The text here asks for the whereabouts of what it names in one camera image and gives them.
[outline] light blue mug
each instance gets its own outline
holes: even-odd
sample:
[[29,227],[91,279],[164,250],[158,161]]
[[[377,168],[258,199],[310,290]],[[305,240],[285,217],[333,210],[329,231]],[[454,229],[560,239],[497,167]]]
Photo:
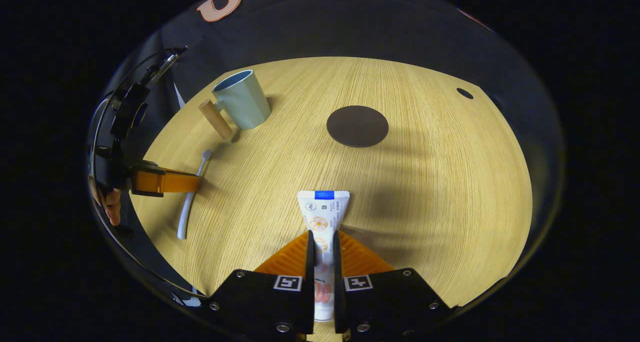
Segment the light blue mug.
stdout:
[[253,70],[240,71],[226,77],[211,91],[218,112],[225,110],[242,130],[258,127],[267,120],[272,109]]

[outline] wooden handle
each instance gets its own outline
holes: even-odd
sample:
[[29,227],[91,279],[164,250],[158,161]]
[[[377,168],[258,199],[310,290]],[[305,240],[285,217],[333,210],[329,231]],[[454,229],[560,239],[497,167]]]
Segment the wooden handle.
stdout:
[[227,139],[233,134],[231,127],[227,124],[227,121],[222,118],[222,114],[218,112],[215,105],[211,103],[211,100],[205,100],[204,103],[199,105],[199,110],[204,115],[206,120],[213,126],[215,131],[220,134],[222,139]]

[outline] wooden table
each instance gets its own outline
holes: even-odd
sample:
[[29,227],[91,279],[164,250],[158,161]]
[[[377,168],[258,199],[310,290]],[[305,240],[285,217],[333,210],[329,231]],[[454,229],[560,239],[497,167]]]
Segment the wooden table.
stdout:
[[[514,133],[480,88],[351,57],[247,68],[272,107],[265,123],[223,141],[198,111],[229,71],[186,103],[144,156],[195,173],[213,150],[187,239],[176,238],[184,194],[131,195],[144,230],[188,282],[211,295],[233,269],[255,269],[304,232],[296,194],[318,189],[349,191],[343,231],[393,267],[414,267],[450,307],[509,273],[530,228],[531,183]],[[387,137],[368,148],[334,141],[327,118],[348,105],[384,114]],[[340,340],[332,328],[316,323],[311,340]]]

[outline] mug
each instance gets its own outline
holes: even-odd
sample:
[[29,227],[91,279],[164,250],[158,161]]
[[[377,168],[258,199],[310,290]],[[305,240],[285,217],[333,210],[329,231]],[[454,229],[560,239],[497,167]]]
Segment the mug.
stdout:
[[226,77],[213,87],[211,93],[217,99],[214,104],[215,109],[211,108],[210,101],[203,103],[200,109],[205,113],[205,116],[207,114],[204,109],[209,109],[208,112],[210,113],[218,114],[214,118],[218,127],[215,125],[214,127],[216,127],[215,129],[222,138],[228,137],[228,133],[223,132],[224,130],[231,131],[229,125],[220,116],[222,110],[226,111],[235,125],[241,130],[258,127],[272,113],[265,93],[260,87],[253,70],[240,71],[230,77]]

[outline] black backdrop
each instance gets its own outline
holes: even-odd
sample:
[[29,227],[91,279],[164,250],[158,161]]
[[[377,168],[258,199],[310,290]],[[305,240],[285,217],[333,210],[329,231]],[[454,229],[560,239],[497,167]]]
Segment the black backdrop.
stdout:
[[[4,134],[9,182],[18,183],[8,233],[20,236],[21,246],[6,256],[17,282],[6,290],[5,314],[19,320],[9,324],[12,339],[213,339],[121,267],[101,239],[82,175],[87,123],[110,76],[151,32],[196,1],[8,6],[11,48],[3,59],[19,57],[4,63],[7,97],[18,101],[5,113],[18,129]],[[630,240],[638,217],[624,212],[637,185],[624,165],[637,143],[624,136],[633,130],[627,118],[638,100],[639,0],[447,1],[498,32],[542,77],[566,130],[568,177],[560,215],[531,262],[434,339],[628,339],[640,315],[631,280],[638,253]],[[36,184],[26,187],[19,179],[25,174]]]

